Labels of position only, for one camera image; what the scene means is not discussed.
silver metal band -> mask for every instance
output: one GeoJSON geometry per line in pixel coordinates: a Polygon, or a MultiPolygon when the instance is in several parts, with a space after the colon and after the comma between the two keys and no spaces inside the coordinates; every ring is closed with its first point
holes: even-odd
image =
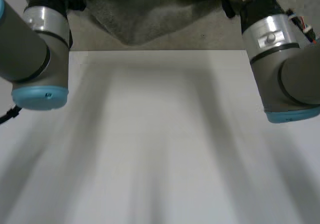
{"type": "Polygon", "coordinates": [[[23,19],[32,30],[55,34],[69,45],[68,20],[56,10],[45,6],[33,6],[25,10],[23,19]]]}
{"type": "Polygon", "coordinates": [[[242,34],[242,38],[250,60],[272,48],[297,43],[285,14],[257,21],[242,34]]]}

black cable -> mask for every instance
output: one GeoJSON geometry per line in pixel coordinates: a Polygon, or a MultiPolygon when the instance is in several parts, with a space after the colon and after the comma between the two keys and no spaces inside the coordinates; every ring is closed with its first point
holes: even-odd
{"type": "Polygon", "coordinates": [[[21,107],[15,106],[6,112],[5,115],[0,117],[0,125],[9,121],[11,118],[15,118],[19,115],[19,112],[22,110],[21,107]]]}

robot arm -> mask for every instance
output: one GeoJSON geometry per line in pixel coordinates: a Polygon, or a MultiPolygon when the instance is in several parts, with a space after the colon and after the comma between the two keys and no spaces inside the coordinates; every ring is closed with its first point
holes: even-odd
{"type": "Polygon", "coordinates": [[[320,44],[300,49],[276,0],[229,0],[241,17],[242,37],[264,111],[272,123],[320,114],[320,44]]]}
{"type": "Polygon", "coordinates": [[[22,20],[0,0],[0,76],[20,108],[51,110],[68,97],[70,28],[60,0],[30,0],[22,20]]]}

colored wires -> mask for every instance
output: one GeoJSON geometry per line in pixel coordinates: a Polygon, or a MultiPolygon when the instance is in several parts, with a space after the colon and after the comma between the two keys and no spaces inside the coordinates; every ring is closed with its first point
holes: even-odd
{"type": "Polygon", "coordinates": [[[303,16],[297,16],[292,9],[287,10],[285,13],[288,15],[289,20],[300,29],[310,43],[318,43],[318,37],[314,32],[313,27],[306,24],[303,16]]]}

black ring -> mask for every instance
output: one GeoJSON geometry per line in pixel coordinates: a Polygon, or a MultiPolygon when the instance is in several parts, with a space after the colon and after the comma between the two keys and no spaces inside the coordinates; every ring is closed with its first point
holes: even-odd
{"type": "Polygon", "coordinates": [[[250,60],[250,64],[252,65],[253,63],[255,63],[256,61],[272,54],[272,53],[275,53],[275,52],[278,52],[278,51],[282,51],[282,50],[286,50],[286,49],[290,49],[290,48],[300,48],[299,44],[298,43],[288,43],[288,44],[283,44],[281,46],[277,46],[277,47],[274,47],[274,48],[271,48],[269,50],[266,50],[258,55],[256,55],[255,57],[253,57],[251,60],[250,60]]]}
{"type": "Polygon", "coordinates": [[[68,43],[61,36],[59,36],[57,34],[54,34],[54,33],[50,32],[50,31],[46,31],[46,30],[35,30],[35,32],[38,33],[38,34],[45,34],[45,35],[48,35],[50,37],[57,38],[61,42],[63,42],[63,44],[65,44],[68,49],[70,49],[68,43]]]}
{"type": "Polygon", "coordinates": [[[45,59],[43,61],[43,64],[39,67],[38,70],[36,70],[33,74],[31,74],[30,76],[20,79],[20,80],[15,80],[13,81],[14,83],[25,83],[28,82],[36,77],[38,77],[48,66],[49,62],[50,62],[50,58],[51,58],[51,53],[50,53],[50,49],[48,46],[46,46],[46,56],[45,59]]]}

